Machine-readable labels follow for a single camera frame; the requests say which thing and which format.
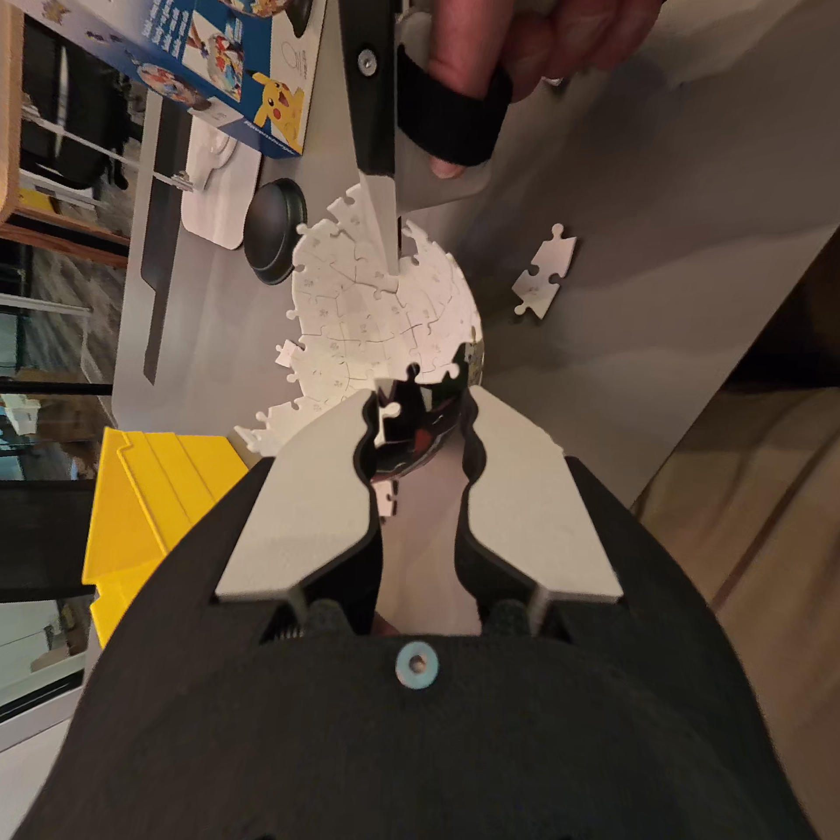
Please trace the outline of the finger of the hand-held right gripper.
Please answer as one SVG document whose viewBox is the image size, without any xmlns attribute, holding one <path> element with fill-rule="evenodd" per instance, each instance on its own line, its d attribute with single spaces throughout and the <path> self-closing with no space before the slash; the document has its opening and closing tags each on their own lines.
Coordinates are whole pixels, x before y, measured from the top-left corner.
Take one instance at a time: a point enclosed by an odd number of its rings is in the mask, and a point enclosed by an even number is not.
<svg viewBox="0 0 840 840">
<path fill-rule="evenodd" d="M 361 206 L 374 272 L 381 274 L 380 288 L 397 291 L 400 279 L 400 235 L 396 181 L 392 175 L 359 173 Z"/>
</svg>

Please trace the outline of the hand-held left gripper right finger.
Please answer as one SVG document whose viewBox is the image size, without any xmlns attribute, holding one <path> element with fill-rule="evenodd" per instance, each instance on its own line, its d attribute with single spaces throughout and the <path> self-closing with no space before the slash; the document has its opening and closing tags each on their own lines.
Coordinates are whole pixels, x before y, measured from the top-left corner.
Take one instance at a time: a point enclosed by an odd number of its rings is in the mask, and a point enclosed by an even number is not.
<svg viewBox="0 0 840 840">
<path fill-rule="evenodd" d="M 464 393 L 461 421 L 455 571 L 479 617 L 518 602 L 538 635 L 556 603 L 618 604 L 623 588 L 563 448 L 480 385 Z"/>
</svg>

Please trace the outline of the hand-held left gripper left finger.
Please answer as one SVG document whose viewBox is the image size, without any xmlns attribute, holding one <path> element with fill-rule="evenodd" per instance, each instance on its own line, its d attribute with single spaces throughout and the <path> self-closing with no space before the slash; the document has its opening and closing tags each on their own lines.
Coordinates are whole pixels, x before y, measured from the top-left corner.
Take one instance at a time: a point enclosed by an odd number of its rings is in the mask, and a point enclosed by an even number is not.
<svg viewBox="0 0 840 840">
<path fill-rule="evenodd" d="M 216 585 L 219 604 L 272 604 L 302 626 L 329 601 L 356 634 L 371 633 L 383 571 L 371 484 L 379 408 L 361 389 L 279 448 Z"/>
</svg>

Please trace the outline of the partly built puzzle ball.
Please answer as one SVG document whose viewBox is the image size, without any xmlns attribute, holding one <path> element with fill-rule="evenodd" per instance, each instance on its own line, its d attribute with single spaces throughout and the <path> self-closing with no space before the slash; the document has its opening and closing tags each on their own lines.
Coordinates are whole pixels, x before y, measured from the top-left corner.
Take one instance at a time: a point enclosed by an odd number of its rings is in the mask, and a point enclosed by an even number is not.
<svg viewBox="0 0 840 840">
<path fill-rule="evenodd" d="M 274 456 L 310 422 L 357 392 L 377 395 L 375 480 L 394 485 L 434 457 L 459 419 L 460 396 L 480 383 L 480 315 L 455 258 L 413 221 L 403 232 L 414 255 L 384 273 L 365 226 L 362 185 L 299 226 L 293 254 L 293 307 L 300 338 L 277 346 L 301 396 L 236 427 L 247 450 Z"/>
</svg>

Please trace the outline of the black round puzzle stand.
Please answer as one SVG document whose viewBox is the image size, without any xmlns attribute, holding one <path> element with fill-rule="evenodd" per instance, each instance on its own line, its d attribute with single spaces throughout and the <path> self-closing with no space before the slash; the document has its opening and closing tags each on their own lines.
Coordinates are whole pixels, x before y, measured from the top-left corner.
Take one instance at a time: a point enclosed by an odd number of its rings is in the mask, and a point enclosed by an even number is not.
<svg viewBox="0 0 840 840">
<path fill-rule="evenodd" d="M 293 270 L 293 252 L 308 221 L 306 199 L 299 184 L 281 177 L 260 186 L 245 216 L 243 249 L 257 278 L 276 286 Z"/>
</svg>

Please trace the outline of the joined white puzzle piece pair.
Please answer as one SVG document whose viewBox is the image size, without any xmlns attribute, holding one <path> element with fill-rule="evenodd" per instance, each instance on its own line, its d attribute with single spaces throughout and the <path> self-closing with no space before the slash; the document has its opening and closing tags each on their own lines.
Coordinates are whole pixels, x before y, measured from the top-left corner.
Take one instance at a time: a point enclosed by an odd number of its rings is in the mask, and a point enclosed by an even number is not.
<svg viewBox="0 0 840 840">
<path fill-rule="evenodd" d="M 530 310 L 538 319 L 545 317 L 571 267 L 575 247 L 576 237 L 565 237 L 562 224 L 552 226 L 551 237 L 531 258 L 534 271 L 525 269 L 511 288 L 520 300 L 513 309 L 516 316 L 523 317 Z"/>
</svg>

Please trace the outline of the blue puzzle box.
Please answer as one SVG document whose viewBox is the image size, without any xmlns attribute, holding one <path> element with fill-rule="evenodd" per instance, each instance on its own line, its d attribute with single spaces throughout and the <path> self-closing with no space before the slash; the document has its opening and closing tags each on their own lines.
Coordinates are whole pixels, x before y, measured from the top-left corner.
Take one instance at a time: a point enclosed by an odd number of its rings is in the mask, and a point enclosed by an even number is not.
<svg viewBox="0 0 840 840">
<path fill-rule="evenodd" d="M 261 154 L 299 157 L 324 1 L 16 1 L 123 75 Z"/>
</svg>

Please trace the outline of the person's right hand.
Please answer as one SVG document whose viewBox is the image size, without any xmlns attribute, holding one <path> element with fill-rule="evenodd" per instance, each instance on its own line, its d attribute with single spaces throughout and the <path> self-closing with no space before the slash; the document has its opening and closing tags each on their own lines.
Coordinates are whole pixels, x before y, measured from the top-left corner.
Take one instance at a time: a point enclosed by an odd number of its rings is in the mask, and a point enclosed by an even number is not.
<svg viewBox="0 0 840 840">
<path fill-rule="evenodd" d="M 544 78 L 621 64 L 648 37 L 662 6 L 559 1 L 542 13 L 513 1 L 434 2 L 427 72 L 447 89 L 482 100 L 503 68 L 511 80 L 511 102 L 519 102 Z"/>
</svg>

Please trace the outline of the yellow plastic bin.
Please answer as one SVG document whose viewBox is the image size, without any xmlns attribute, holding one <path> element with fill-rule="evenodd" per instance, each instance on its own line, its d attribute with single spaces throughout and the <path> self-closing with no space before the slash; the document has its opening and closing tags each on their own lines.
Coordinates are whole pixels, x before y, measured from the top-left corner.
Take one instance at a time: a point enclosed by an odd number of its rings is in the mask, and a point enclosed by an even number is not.
<svg viewBox="0 0 840 840">
<path fill-rule="evenodd" d="M 247 470 L 225 437 L 105 428 L 81 574 L 96 589 L 102 648 L 165 557 Z"/>
</svg>

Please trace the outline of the person's beige trousers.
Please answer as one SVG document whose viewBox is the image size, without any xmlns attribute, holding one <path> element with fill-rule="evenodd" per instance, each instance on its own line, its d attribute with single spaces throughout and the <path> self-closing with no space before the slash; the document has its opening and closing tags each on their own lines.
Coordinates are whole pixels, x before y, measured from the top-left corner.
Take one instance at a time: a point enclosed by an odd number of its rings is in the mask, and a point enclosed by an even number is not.
<svg viewBox="0 0 840 840">
<path fill-rule="evenodd" d="M 635 512 L 717 615 L 819 837 L 838 838 L 838 389 L 718 393 Z"/>
</svg>

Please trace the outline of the dark office chair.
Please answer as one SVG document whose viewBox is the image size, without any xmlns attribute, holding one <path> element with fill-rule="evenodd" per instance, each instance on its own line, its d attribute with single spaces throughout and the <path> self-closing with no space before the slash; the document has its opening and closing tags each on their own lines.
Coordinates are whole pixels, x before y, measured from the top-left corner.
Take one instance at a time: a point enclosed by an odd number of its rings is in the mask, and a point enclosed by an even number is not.
<svg viewBox="0 0 840 840">
<path fill-rule="evenodd" d="M 31 17 L 24 20 L 23 91 L 43 120 L 123 155 L 142 129 L 130 115 L 130 80 Z M 102 180 L 120 190 L 129 182 L 123 165 L 69 135 L 58 136 L 30 120 L 21 125 L 20 163 L 28 173 L 72 190 Z"/>
</svg>

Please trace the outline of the wooden table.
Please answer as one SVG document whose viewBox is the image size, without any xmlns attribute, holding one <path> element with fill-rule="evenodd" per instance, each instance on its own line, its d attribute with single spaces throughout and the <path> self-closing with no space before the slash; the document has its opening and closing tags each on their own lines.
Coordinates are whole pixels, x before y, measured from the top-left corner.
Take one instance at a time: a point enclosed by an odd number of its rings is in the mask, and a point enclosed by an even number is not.
<svg viewBox="0 0 840 840">
<path fill-rule="evenodd" d="M 1 2 L 1 224 L 18 202 L 24 42 L 24 13 Z"/>
</svg>

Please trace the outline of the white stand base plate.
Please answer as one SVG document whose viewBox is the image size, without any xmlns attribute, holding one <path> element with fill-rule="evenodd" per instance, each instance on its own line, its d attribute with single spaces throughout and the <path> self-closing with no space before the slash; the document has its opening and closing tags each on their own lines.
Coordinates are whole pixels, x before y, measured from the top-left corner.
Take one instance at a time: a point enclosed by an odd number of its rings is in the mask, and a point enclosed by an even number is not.
<svg viewBox="0 0 840 840">
<path fill-rule="evenodd" d="M 192 117 L 185 162 L 154 184 L 175 199 L 175 215 L 191 234 L 227 250 L 244 242 L 245 217 L 256 191 L 262 156 Z"/>
</svg>

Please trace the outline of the brown wooden post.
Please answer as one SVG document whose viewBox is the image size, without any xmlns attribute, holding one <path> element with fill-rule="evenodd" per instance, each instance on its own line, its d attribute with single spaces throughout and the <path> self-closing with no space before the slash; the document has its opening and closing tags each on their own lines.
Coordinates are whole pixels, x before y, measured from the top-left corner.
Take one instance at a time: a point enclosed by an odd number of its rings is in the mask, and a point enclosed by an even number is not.
<svg viewBox="0 0 840 840">
<path fill-rule="evenodd" d="M 115 234 L 97 235 L 20 213 L 13 213 L 2 222 L 1 238 L 116 269 L 126 270 L 129 263 L 128 238 Z"/>
</svg>

